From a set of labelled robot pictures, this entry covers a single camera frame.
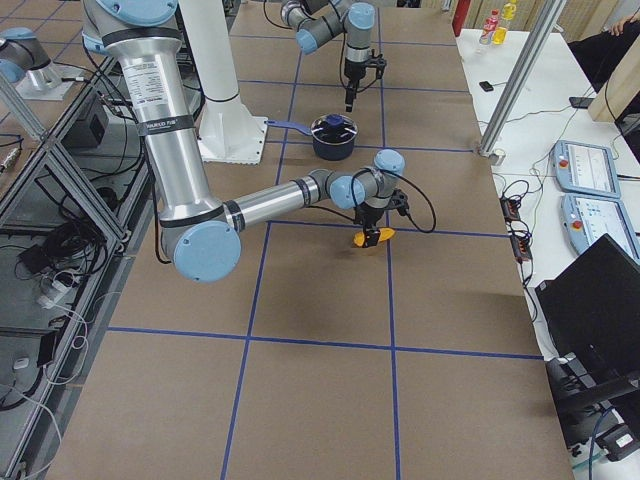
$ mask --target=blue and white device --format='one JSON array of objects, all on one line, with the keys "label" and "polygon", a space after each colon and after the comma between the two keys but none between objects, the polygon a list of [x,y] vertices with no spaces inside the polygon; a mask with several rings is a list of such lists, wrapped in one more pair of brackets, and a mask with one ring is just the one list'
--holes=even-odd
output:
[{"label": "blue and white device", "polygon": [[608,233],[640,263],[640,245],[621,200],[568,193],[562,199],[562,214],[571,244],[578,254]]},{"label": "blue and white device", "polygon": [[562,190],[620,198],[620,183],[609,148],[558,140],[550,157]]}]

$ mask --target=black monitor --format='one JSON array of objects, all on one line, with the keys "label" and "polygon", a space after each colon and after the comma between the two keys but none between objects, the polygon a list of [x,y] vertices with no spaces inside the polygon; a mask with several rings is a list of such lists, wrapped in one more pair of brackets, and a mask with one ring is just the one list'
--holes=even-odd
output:
[{"label": "black monitor", "polygon": [[[558,353],[575,353],[597,384],[640,370],[640,265],[609,235],[536,294]],[[640,392],[610,402],[640,437]]]}]

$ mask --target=red object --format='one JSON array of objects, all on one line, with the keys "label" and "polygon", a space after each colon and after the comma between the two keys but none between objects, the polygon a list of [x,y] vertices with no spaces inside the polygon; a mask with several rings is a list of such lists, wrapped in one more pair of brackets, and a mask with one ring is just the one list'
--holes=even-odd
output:
[{"label": "red object", "polygon": [[453,22],[451,22],[451,26],[453,27],[453,34],[456,37],[460,36],[460,31],[462,30],[462,25],[464,25],[464,22],[467,19],[470,5],[471,0],[460,0],[458,2],[456,11],[453,14]]}]

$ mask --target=yellow bottle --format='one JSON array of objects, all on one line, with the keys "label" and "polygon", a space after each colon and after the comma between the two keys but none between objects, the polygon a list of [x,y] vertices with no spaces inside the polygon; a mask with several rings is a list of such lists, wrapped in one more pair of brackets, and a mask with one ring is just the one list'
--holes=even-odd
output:
[{"label": "yellow bottle", "polygon": [[509,0],[502,7],[502,13],[500,14],[500,23],[498,24],[498,28],[496,32],[493,34],[493,43],[495,45],[501,45],[504,43],[504,39],[507,36],[507,31],[511,26],[511,21],[513,17],[516,16],[516,9],[518,0]]}]

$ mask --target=saucepan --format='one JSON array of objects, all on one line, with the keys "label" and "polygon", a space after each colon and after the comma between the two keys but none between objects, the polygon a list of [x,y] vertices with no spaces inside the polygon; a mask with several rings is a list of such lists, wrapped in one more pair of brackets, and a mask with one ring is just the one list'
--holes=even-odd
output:
[{"label": "saucepan", "polygon": [[313,151],[325,160],[343,160],[353,152],[358,127],[349,117],[337,113],[323,115],[311,127],[295,122],[267,120],[267,125],[291,128],[313,138]]}]

